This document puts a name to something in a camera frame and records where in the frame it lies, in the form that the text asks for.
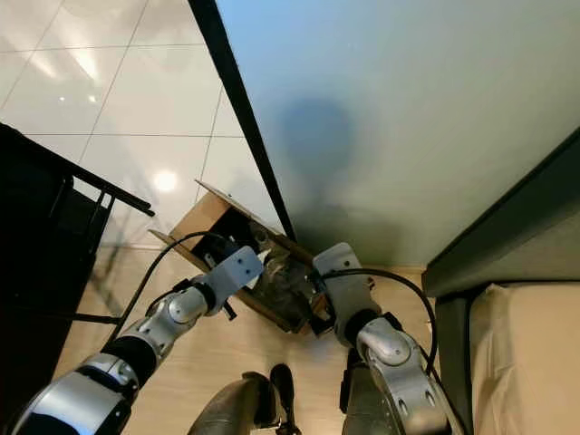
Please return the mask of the silver robot left leg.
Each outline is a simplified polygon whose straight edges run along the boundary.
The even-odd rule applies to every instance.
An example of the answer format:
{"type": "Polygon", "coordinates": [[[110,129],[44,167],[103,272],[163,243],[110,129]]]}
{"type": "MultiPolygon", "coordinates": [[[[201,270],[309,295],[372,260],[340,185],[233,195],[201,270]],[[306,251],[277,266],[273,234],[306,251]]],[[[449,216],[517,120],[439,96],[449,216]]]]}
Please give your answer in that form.
{"type": "Polygon", "coordinates": [[[295,423],[295,388],[289,365],[278,363],[270,372],[243,372],[208,402],[198,424],[208,435],[249,435],[274,428],[275,435],[302,435],[295,423]]]}

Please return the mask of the mattress with beige sheet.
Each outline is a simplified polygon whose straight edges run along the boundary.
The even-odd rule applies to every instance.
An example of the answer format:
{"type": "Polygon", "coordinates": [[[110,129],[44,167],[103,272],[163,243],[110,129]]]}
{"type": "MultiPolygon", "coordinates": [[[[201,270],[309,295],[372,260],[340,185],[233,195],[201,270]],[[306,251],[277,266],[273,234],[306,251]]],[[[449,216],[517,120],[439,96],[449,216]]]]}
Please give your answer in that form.
{"type": "Polygon", "coordinates": [[[486,287],[469,374],[475,435],[580,435],[580,282],[486,287]]]}

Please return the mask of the silver robot right leg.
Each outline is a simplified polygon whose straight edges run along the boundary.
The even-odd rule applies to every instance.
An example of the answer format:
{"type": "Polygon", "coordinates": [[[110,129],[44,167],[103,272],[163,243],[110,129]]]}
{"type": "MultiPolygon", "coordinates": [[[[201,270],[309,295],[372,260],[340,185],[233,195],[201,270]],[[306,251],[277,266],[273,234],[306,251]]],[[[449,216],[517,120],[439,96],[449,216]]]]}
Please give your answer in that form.
{"type": "Polygon", "coordinates": [[[389,411],[374,385],[372,370],[353,349],[345,361],[339,407],[345,415],[343,435],[393,435],[389,411]]]}

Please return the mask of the crumpled clear plastic wrapper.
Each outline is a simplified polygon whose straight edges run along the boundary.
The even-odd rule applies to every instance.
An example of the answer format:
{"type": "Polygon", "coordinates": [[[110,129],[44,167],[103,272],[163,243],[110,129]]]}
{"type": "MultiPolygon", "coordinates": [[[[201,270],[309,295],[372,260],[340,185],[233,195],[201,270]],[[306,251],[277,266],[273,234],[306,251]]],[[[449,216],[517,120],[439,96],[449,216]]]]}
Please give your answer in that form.
{"type": "Polygon", "coordinates": [[[272,320],[283,332],[298,333],[314,314],[308,282],[308,266],[281,246],[265,250],[264,273],[250,293],[256,299],[257,311],[272,320]]]}

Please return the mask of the black door frame strip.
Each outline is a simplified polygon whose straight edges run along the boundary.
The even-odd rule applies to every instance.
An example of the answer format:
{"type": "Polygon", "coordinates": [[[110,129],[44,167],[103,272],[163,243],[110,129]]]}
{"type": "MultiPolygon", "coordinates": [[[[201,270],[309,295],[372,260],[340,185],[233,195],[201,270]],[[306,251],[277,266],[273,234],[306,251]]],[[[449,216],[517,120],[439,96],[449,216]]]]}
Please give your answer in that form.
{"type": "Polygon", "coordinates": [[[297,241],[293,220],[287,212],[272,161],[269,160],[269,154],[266,152],[264,136],[258,128],[256,113],[250,103],[243,74],[237,66],[235,50],[228,40],[227,27],[221,18],[218,0],[187,0],[187,3],[198,24],[199,32],[207,43],[208,53],[214,62],[221,83],[224,84],[227,97],[235,108],[239,127],[248,142],[250,153],[256,159],[258,173],[264,180],[266,194],[269,194],[272,199],[279,223],[283,225],[285,234],[291,240],[297,241]]]}

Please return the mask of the black metal table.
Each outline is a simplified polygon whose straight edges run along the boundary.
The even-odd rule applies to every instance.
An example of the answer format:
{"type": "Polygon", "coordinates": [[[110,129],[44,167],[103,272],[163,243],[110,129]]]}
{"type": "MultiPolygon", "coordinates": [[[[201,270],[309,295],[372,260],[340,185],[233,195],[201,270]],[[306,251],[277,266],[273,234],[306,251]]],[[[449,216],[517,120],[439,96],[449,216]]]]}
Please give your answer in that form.
{"type": "Polygon", "coordinates": [[[4,351],[55,366],[78,314],[112,208],[154,216],[149,202],[0,125],[4,351]]]}

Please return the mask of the silver robot leg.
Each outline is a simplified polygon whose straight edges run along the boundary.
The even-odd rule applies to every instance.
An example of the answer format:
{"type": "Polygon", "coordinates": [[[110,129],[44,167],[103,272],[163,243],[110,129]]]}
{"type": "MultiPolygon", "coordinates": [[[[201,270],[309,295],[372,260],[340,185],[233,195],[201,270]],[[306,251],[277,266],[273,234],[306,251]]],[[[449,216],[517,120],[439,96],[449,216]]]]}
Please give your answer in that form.
{"type": "Polygon", "coordinates": [[[339,407],[345,415],[343,435],[393,435],[389,411],[374,385],[372,370],[353,349],[345,361],[339,407]]]}
{"type": "Polygon", "coordinates": [[[289,365],[278,363],[270,372],[243,372],[208,402],[198,424],[208,435],[249,435],[274,428],[275,435],[302,435],[295,423],[295,388],[289,365]]]}

